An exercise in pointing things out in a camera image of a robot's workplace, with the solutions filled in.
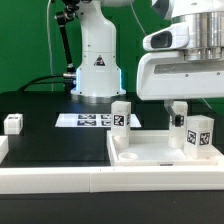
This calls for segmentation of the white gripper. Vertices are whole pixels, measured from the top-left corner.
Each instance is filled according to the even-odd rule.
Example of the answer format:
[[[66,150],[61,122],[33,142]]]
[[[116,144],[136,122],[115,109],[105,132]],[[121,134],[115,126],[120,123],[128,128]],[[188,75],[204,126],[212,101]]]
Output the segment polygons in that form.
[[[136,92],[141,100],[165,100],[171,123],[181,127],[184,116],[168,99],[224,97],[224,60],[187,62],[182,51],[147,53],[139,61]]]

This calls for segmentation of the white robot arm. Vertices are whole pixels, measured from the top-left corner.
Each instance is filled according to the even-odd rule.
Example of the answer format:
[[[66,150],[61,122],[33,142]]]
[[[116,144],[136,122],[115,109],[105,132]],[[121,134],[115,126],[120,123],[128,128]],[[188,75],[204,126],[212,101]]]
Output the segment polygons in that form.
[[[68,66],[72,94],[92,102],[122,94],[116,28],[101,9],[134,0],[63,1],[65,18],[77,17],[82,31],[82,63]],[[186,117],[174,110],[176,99],[224,97],[224,0],[152,0],[151,7],[172,24],[144,37],[136,92],[142,100],[162,100],[179,127]]]

